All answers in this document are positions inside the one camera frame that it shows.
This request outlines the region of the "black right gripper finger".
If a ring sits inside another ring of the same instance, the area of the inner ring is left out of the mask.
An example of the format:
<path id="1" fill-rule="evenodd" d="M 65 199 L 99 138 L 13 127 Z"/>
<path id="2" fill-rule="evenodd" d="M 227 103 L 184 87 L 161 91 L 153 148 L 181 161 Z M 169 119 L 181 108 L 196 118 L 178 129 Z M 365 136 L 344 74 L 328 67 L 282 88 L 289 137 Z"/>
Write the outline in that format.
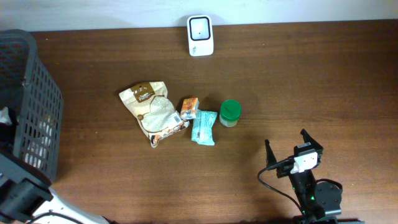
<path id="1" fill-rule="evenodd" d="M 309 135 L 309 133 L 307 133 L 307 131 L 305 129 L 302 129 L 300 134 L 302 135 L 304 142 L 310 143 L 314 147 L 315 150 L 322 149 L 322 146 L 318 142 L 316 142 L 316 140 L 314 140 L 314 138 L 312 138 Z"/>
<path id="2" fill-rule="evenodd" d="M 271 149 L 271 145 L 268 139 L 265 140 L 265 147 L 266 147 L 266 167 L 273 166 L 274 164 L 277 163 L 277 160 L 275 158 L 275 155 Z"/>

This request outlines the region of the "teal snack packet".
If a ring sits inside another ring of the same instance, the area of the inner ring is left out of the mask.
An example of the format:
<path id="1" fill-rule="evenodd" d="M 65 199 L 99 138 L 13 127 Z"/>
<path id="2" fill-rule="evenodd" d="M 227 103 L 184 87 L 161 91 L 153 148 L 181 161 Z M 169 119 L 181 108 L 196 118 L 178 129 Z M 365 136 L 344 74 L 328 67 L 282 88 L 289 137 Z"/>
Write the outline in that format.
<path id="1" fill-rule="evenodd" d="M 217 112 L 198 110 L 193 120 L 192 141 L 204 146 L 214 146 L 212 127 L 217 119 Z"/>

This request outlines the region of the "orange tissue packet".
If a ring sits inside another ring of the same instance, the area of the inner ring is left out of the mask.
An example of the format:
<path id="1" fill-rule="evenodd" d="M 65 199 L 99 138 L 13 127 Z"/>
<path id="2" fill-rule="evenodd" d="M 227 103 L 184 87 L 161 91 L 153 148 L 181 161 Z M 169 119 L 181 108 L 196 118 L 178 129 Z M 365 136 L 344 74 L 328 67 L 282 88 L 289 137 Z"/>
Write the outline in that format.
<path id="1" fill-rule="evenodd" d="M 184 120 L 195 119 L 198 113 L 199 100 L 198 98 L 186 98 L 183 101 L 181 108 L 181 118 Z"/>

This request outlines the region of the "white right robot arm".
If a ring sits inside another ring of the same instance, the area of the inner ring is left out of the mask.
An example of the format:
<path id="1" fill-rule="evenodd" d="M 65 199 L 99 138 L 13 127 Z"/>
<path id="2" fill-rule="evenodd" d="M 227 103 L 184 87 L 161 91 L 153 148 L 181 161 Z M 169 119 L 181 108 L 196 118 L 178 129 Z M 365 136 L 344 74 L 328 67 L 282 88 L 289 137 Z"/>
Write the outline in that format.
<path id="1" fill-rule="evenodd" d="M 341 214 L 343 186 L 334 180 L 316 179 L 312 170 L 321 163 L 323 146 L 316 142 L 306 130 L 301 130 L 303 144 L 294 147 L 294 154 L 277 161 L 269 140 L 265 140 L 266 167 L 257 174 L 258 181 L 278 194 L 287 197 L 300 210 L 297 223 L 337 223 Z M 275 170 L 277 178 L 288 177 L 296 199 L 265 183 L 261 175 Z"/>

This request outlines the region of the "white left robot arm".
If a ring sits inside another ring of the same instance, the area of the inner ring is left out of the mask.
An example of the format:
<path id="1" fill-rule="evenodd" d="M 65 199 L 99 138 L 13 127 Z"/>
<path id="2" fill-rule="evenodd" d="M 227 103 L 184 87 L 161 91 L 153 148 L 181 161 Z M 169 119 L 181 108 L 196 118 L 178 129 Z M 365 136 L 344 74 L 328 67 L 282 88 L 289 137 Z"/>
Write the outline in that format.
<path id="1" fill-rule="evenodd" d="M 1 222 L 104 223 L 112 221 L 68 203 L 34 167 L 8 152 L 1 153 Z"/>

